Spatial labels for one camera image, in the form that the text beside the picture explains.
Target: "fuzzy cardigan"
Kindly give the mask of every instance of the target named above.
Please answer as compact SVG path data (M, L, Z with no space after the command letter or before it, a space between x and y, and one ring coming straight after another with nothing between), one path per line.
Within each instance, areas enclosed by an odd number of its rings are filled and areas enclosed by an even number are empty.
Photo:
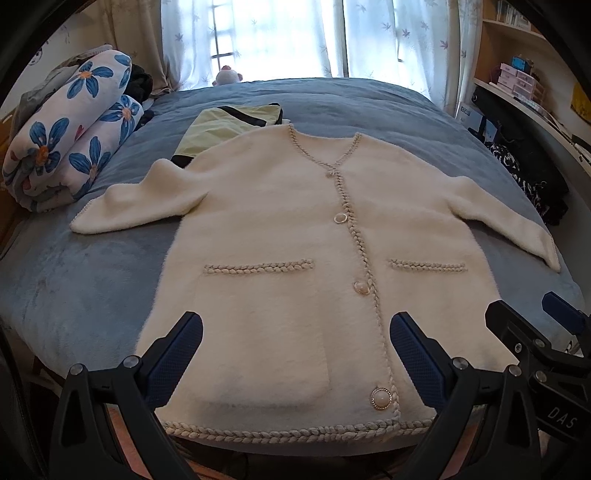
M173 215L184 218L137 354L185 311L201 315L203 342L157 414L169 433L251 451L311 443L321 455L327 442L354 441L380 450L424 432L434 411L390 342L397 312L474 367L515 362L485 326L499 292L462 219L560 270L543 227L469 178L361 134L280 125L212 147L184 170L157 160L139 184L90 201L72 230Z

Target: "black and white fabric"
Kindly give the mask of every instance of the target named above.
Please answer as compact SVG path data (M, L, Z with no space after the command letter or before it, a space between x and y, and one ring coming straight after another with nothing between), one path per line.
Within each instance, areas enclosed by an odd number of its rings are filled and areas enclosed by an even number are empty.
M538 188L536 185L531 184L523 178L519 168L519 162L511 154L509 149L501 144L495 142L486 142L485 147L491 151L491 153L503 164L503 166L509 171L511 176L517 182L517 185L524 191L526 197L534 205L540 216L544 219L544 215L548 212L549 207L544 205L540 198Z

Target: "yellow paper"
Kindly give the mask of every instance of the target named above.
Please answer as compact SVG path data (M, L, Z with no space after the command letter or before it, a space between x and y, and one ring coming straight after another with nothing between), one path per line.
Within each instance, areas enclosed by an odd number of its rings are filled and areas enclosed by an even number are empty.
M578 82L573 89L573 100L570 102L570 107L578 116L588 124L591 124L591 101L589 101L589 97L585 95L585 92Z

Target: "braided trim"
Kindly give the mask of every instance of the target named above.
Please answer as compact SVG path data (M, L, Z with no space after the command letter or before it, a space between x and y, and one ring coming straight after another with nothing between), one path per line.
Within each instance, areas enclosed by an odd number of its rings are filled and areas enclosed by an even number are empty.
M314 163L324 167L324 168L328 168L329 169L329 173L332 175L335 173L335 169L340 166L345 160L347 160L347 158L349 158L349 156L357 149L357 146L359 145L359 140L361 140L361 134L359 132L357 132L355 134L355 136L353 137L353 143L351 144L351 146L349 147L349 149L343 153L343 155L336 161L334 162L332 165L323 161L318 160L317 158L314 158L312 155L310 155L310 153L308 153L308 151L301 146L301 144L298 142L297 137L296 137L296 131L293 127L292 124L289 124L289 126L287 127L290 133L290 137L291 137L291 141L293 142L293 144L296 146L296 148L304 154L304 156L306 156L307 158L309 158L311 161L313 161Z
M282 432L248 432L246 430L219 430L198 427L176 421L162 421L168 435L188 437L194 440L234 443L314 443L350 442L382 439L386 435L418 435L424 433L432 420L397 422L393 419L376 420L356 425L335 425L332 427L311 427L308 429Z
M426 263L426 262L411 262L408 260L390 259L392 268L403 268L408 271L430 270L436 272L465 272L465 263Z
M209 274L222 273L226 275L294 272L314 268L313 260L298 260L296 262L259 263L256 265L205 265L203 271Z
M82 210L81 210L81 211L79 211L79 212L76 214L76 216L75 216L75 217L72 219L72 221L70 222L70 226L72 226L72 224L74 223L74 221L75 221L75 220L76 220L76 219L77 219L77 218L78 218L80 215L82 215L82 214L83 214L83 213L84 213L84 212L87 210L87 208L90 206L90 204L91 204L92 202L94 202L95 200L96 200L96 199L92 199L92 200L88 201L88 203L82 207Z
M347 226L349 227L349 232L351 233L351 237L355 242L355 246L359 251L359 256L361 257L361 261L363 262L363 269L365 270L365 278L367 280L369 286L369 293L372 296L373 303L374 303L374 312L376 323L378 327L378 331L380 337L382 339L382 356L384 357L384 361L388 368L388 381L390 384L390 391L392 393L392 406L394 407L394 416L396 420L400 419L400 403L398 402L398 390L396 385L394 385L394 375L392 373L392 367L390 365L390 361L388 358L388 347L386 343L386 338L384 337L384 332L382 330L382 311L379 305L379 294L378 288L374 279L374 274L371 271L371 266L369 263L369 258L365 253L365 241L363 240L363 236L361 235L361 231L357 227L357 217L355 212L353 211L353 205L351 204L351 200L349 197L349 192L345 186L345 180L341 172L337 169L341 164L347 160L351 154L357 149L359 145L359 141L361 140L361 134L356 133L353 138L353 143L349 147L349 149L333 164L329 164L323 161L318 160L317 158L313 157L305 148L303 148L297 140L296 131L293 128L292 124L288 126L289 135L291 137L291 141L295 145L295 147L309 160L324 167L327 170L328 177L335 178L335 187L339 193L339 196L342 201L342 206L344 208L345 213L347 214Z

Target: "screw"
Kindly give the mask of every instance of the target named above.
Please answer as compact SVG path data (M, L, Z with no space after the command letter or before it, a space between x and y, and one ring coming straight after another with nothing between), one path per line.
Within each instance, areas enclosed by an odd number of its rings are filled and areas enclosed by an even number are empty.
M521 375L521 368L519 368L517 365L509 365L509 373L514 377L518 377Z
M468 360L462 358L461 356L455 357L452 363L453 366L456 367L458 370L465 370L466 368L468 368L468 365L470 365L468 363Z
M535 379L540 383L545 383L546 380L548 380L548 377L546 377L546 374L542 372L542 370L538 370L535 373Z
M123 360L123 366L125 368L133 368L139 363L139 358L135 355L130 355Z
M71 375L78 375L79 373L82 372L82 369L84 367L82 366L82 364L74 364L70 367L70 374Z

